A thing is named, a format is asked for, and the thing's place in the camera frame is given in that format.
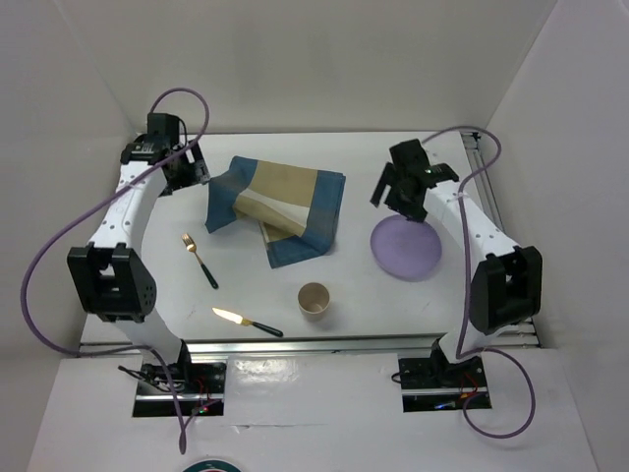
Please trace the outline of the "purple plastic plate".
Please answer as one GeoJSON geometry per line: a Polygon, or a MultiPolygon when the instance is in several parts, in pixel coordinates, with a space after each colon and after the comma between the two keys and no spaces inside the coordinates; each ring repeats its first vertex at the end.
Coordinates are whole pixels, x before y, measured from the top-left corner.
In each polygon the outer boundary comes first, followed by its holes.
{"type": "Polygon", "coordinates": [[[370,247],[382,270],[405,281],[429,278],[442,256],[441,240],[432,226],[398,214],[374,227],[370,247]]]}

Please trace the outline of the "blue beige checked cloth napkin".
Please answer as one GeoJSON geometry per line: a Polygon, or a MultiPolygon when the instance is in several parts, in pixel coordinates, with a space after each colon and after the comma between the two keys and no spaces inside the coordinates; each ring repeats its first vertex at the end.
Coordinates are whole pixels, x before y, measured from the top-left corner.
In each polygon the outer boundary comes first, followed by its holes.
{"type": "Polygon", "coordinates": [[[335,242],[345,183],[339,172],[235,156],[210,179],[205,228],[256,221],[273,268],[318,258],[335,242]]]}

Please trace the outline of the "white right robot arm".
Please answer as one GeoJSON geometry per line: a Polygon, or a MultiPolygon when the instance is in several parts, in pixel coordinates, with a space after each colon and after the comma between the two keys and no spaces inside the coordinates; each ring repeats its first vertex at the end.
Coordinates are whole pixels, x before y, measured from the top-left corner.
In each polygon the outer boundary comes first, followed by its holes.
{"type": "Polygon", "coordinates": [[[522,247],[499,230],[449,165],[430,163],[419,140],[399,143],[389,153],[372,204],[386,204],[414,222],[434,217],[464,252],[463,320],[433,343],[429,361],[432,380],[450,385],[508,326],[540,311],[543,258],[537,248],[522,247]]]}

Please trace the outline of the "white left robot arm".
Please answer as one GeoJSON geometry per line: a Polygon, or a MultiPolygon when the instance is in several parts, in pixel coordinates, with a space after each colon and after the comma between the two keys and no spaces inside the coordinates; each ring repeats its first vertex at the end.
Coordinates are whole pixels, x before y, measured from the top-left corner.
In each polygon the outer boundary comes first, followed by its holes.
{"type": "Polygon", "coordinates": [[[117,187],[123,194],[108,205],[88,243],[67,257],[84,310],[147,346],[145,367],[173,392],[190,387],[194,368],[186,342],[157,312],[157,284],[141,259],[143,236],[160,197],[208,181],[195,141],[171,146],[144,136],[127,145],[117,187]]]}

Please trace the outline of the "beige plastic cup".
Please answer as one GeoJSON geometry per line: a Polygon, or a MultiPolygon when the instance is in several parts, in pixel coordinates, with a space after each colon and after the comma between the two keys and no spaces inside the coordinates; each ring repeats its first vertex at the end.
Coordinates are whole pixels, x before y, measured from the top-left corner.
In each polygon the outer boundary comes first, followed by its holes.
{"type": "Polygon", "coordinates": [[[299,310],[309,320],[320,319],[330,305],[328,289],[321,283],[303,285],[297,295],[299,310]]]}

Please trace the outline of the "green round sticker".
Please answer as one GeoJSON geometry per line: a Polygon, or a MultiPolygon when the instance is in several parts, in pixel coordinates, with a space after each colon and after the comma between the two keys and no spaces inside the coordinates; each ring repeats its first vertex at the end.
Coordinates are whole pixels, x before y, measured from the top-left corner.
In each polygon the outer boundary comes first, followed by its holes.
{"type": "Polygon", "coordinates": [[[197,461],[183,468],[183,472],[242,472],[243,469],[233,462],[209,458],[197,461]]]}

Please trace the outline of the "aluminium right side rail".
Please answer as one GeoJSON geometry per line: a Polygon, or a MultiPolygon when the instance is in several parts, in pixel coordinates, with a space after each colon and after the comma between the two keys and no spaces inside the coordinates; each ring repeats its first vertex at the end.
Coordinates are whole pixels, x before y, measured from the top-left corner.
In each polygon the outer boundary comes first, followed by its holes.
{"type": "Polygon", "coordinates": [[[464,149],[472,153],[472,173],[457,191],[463,249],[466,257],[464,321],[456,341],[462,358],[479,352],[509,326],[540,311],[543,259],[534,246],[505,233],[495,207],[485,212],[464,195],[476,179],[483,180],[501,154],[499,139],[480,129],[462,132],[464,149]]]}

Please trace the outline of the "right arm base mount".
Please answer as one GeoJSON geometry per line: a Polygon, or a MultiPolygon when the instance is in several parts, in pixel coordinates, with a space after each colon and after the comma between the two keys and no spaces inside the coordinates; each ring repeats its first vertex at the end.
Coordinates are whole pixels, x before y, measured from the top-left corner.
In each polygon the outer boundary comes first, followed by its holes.
{"type": "Polygon", "coordinates": [[[470,409],[491,408],[479,357],[442,374],[436,372],[429,358],[400,358],[398,371],[390,378],[401,387],[405,413],[461,410],[468,399],[470,409]]]}

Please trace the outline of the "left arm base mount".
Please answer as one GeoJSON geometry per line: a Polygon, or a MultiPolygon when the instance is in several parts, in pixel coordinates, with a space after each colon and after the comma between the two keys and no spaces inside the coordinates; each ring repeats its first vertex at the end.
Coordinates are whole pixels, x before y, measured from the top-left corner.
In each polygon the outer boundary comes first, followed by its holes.
{"type": "MultiPolygon", "coordinates": [[[[121,365],[118,370],[137,382],[133,417],[175,417],[172,394],[164,374],[154,366],[142,365],[132,370],[121,365]]],[[[227,364],[225,362],[195,363],[189,366],[188,377],[173,376],[175,391],[187,418],[193,416],[222,416],[227,364]]]]}

